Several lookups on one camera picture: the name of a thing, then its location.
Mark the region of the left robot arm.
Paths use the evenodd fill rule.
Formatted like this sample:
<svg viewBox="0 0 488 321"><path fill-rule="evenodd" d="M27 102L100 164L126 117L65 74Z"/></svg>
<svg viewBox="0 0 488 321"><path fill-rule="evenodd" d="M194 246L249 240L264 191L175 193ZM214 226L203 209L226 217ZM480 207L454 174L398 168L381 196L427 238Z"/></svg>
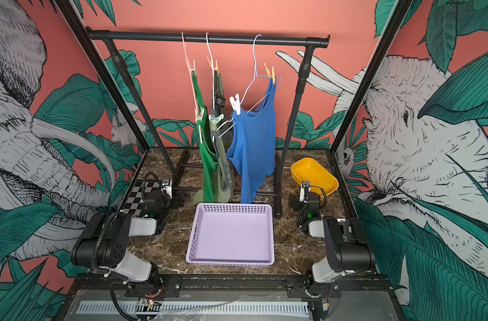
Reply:
<svg viewBox="0 0 488 321"><path fill-rule="evenodd" d="M139 213L119 210L110 215L95 214L87 223L71 251L71 263L93 272L127 282L163 283L157 267L128 250L130 239L160 235L173 202L173 180L160 179L148 171L136 191Z"/></svg>

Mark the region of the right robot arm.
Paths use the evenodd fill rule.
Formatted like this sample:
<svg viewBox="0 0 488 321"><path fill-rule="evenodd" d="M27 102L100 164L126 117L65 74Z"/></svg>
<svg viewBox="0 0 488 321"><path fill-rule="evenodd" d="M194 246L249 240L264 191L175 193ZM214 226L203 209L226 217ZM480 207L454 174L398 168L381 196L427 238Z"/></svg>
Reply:
<svg viewBox="0 0 488 321"><path fill-rule="evenodd" d="M376 257L361 220L322 215L328 195L322 188L322 194L317 194L317 189L309 181L301 182L296 219L299 231L325 243L326 256L312 265L313 281L327 284L349 274L373 271Z"/></svg>

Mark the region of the blue tank top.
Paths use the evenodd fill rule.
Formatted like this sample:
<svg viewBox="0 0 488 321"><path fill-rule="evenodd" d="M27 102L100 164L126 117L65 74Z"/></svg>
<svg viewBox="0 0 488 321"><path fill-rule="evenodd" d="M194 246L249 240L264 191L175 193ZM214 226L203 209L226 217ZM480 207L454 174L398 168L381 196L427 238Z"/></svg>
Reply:
<svg viewBox="0 0 488 321"><path fill-rule="evenodd" d="M253 203L265 178L276 168L276 88L270 80L259 105L249 112L232 112L233 140L227 158L241 177L241 203Z"/></svg>

